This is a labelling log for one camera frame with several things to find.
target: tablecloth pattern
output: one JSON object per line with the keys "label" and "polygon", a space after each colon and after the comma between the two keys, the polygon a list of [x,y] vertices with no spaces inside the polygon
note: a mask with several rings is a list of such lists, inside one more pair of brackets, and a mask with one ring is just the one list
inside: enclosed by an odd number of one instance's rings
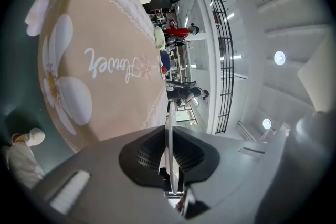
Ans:
{"label": "tablecloth pattern", "polygon": [[139,0],[49,0],[36,7],[31,11],[43,17],[41,89],[54,125],[75,152],[165,123],[160,56]]}

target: yellow flower center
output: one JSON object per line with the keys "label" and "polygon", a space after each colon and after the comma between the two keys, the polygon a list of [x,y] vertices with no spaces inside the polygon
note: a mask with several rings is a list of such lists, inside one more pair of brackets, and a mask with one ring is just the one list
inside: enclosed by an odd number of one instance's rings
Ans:
{"label": "yellow flower center", "polygon": [[50,93],[54,100],[57,100],[59,96],[58,89],[56,87],[55,78],[51,72],[48,72],[48,83],[50,86]]}

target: black metal railing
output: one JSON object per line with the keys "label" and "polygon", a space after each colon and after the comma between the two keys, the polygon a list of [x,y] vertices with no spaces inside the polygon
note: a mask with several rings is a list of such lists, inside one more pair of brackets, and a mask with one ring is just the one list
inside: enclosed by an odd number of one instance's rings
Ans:
{"label": "black metal railing", "polygon": [[213,11],[215,24],[218,34],[219,50],[220,50],[220,68],[222,90],[220,93],[220,107],[218,125],[216,133],[226,131],[226,126],[230,116],[232,94],[234,86],[234,60],[233,60],[233,42],[230,30],[230,24],[227,19],[226,9],[223,0],[210,0]]}

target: red jacket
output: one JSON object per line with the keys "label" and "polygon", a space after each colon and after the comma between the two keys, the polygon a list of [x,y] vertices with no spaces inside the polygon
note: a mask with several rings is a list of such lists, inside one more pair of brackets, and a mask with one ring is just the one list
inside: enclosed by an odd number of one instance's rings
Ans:
{"label": "red jacket", "polygon": [[167,34],[174,35],[176,37],[182,37],[185,38],[189,34],[188,28],[171,28],[171,29],[166,29],[165,32]]}

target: person in red jacket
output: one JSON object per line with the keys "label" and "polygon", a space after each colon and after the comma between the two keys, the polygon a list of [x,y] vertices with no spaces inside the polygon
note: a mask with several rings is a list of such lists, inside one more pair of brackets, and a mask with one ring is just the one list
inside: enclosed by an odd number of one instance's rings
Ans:
{"label": "person in red jacket", "polygon": [[195,26],[194,23],[192,23],[191,27],[189,28],[177,28],[176,23],[172,22],[172,24],[170,24],[170,27],[171,27],[170,29],[165,30],[165,33],[182,38],[185,38],[190,33],[192,35],[196,35],[200,30],[197,26]]}

